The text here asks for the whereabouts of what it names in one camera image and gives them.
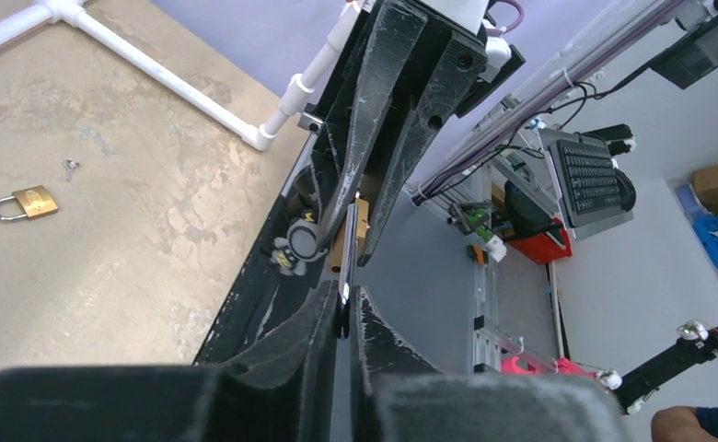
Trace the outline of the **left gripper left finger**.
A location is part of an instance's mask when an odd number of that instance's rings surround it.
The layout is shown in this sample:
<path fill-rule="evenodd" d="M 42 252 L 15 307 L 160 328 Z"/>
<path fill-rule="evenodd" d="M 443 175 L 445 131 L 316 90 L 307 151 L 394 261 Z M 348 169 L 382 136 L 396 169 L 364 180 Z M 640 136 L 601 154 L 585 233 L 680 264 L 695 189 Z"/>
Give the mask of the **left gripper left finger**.
<path fill-rule="evenodd" d="M 325 441 L 340 305 L 320 285 L 224 363 L 0 371 L 0 441 Z"/>

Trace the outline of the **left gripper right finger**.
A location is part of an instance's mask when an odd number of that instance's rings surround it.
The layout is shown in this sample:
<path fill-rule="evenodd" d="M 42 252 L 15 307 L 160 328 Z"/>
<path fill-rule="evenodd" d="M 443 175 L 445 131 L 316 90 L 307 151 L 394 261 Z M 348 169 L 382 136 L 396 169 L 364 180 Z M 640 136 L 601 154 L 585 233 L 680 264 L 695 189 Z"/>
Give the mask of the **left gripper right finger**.
<path fill-rule="evenodd" d="M 569 376 L 447 374 L 379 314 L 363 286 L 351 299 L 356 441 L 628 441 L 616 402 Z"/>

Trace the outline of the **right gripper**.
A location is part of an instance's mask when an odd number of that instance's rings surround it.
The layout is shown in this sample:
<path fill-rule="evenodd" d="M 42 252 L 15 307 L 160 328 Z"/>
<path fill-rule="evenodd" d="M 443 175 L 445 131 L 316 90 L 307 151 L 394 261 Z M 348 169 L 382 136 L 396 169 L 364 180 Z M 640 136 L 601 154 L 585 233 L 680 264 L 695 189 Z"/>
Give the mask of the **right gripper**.
<path fill-rule="evenodd" d="M 454 5 L 369 1 L 354 22 L 321 97 L 307 106 L 314 145 L 297 197 L 318 202 L 317 247 L 330 246 L 351 198 L 369 202 L 367 265 L 403 185 L 444 124 L 474 110 L 524 62 L 487 16 L 469 24 Z"/>

